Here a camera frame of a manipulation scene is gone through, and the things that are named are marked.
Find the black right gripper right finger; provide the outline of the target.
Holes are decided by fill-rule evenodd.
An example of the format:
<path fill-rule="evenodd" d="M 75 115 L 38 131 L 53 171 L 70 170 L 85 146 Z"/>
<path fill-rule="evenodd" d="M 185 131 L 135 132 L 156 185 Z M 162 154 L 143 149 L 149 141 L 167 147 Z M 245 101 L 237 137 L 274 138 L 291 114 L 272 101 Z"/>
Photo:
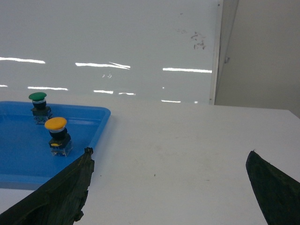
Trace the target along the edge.
<path fill-rule="evenodd" d="M 262 214 L 269 225 L 300 223 L 300 183 L 251 151 L 247 174 Z"/>

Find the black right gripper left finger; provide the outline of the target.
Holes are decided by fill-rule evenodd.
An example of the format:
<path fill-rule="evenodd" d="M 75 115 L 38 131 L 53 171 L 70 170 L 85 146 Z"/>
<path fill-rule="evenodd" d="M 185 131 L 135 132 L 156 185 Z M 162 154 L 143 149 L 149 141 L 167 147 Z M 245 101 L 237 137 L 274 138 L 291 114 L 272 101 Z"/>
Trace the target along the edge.
<path fill-rule="evenodd" d="M 84 215 L 94 171 L 92 148 L 0 215 L 2 225 L 72 225 Z"/>

